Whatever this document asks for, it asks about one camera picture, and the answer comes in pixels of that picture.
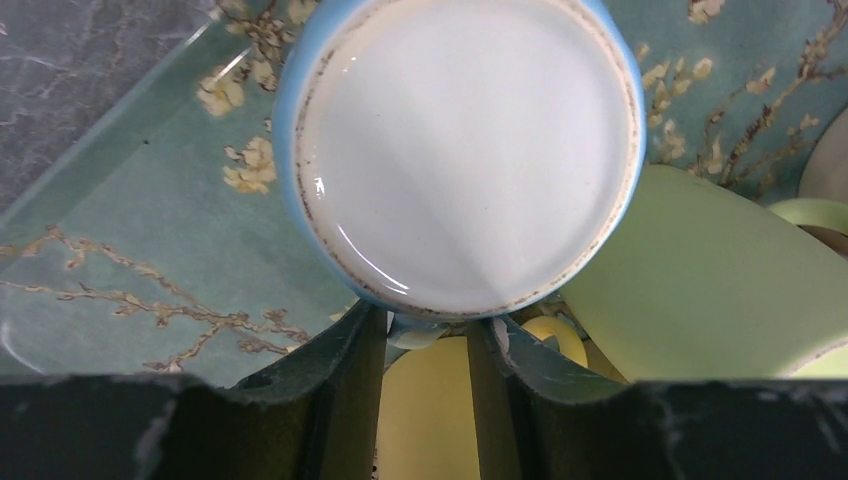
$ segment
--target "tray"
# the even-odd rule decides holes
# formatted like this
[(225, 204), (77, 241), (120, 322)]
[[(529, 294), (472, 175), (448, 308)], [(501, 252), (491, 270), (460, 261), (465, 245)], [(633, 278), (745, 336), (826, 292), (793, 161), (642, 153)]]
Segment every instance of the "tray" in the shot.
[[(605, 3), (643, 68), (648, 160), (794, 195), (848, 100), (842, 3)], [(222, 4), (5, 212), (0, 373), (228, 386), (353, 303), (284, 212), (269, 157), (276, 73), (314, 5)]]

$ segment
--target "gray marble surface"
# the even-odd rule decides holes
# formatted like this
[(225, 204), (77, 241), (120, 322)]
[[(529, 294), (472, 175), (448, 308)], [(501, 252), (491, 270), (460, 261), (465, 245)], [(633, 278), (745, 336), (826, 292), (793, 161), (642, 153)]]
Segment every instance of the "gray marble surface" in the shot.
[(0, 2), (0, 211), (208, 21), (214, 4)]

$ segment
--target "blue mug handle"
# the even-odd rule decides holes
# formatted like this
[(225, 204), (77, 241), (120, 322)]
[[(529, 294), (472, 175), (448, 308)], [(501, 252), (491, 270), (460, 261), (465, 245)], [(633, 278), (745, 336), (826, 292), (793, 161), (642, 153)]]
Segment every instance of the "blue mug handle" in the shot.
[(404, 350), (418, 350), (432, 345), (450, 328), (449, 323), (437, 323), (389, 312), (386, 317), (389, 345)]

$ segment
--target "mug body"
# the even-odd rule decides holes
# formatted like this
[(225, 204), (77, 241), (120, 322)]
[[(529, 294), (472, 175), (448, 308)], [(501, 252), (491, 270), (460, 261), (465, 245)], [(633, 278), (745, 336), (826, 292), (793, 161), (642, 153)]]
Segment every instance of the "mug body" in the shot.
[(627, 215), (561, 290), (628, 380), (845, 376), (848, 264), (686, 172), (644, 169)]
[(638, 66), (595, 1), (325, 2), (281, 85), (290, 212), (357, 294), (416, 318), (562, 285), (642, 165)]

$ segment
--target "blue mug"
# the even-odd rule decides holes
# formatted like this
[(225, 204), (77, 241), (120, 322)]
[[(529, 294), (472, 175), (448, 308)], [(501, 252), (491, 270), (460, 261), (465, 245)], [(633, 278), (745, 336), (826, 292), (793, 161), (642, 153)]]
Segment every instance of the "blue mug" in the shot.
[(288, 209), (339, 278), (397, 313), (396, 344), (556, 290), (643, 163), (639, 68), (595, 0), (326, 0), (280, 81)]

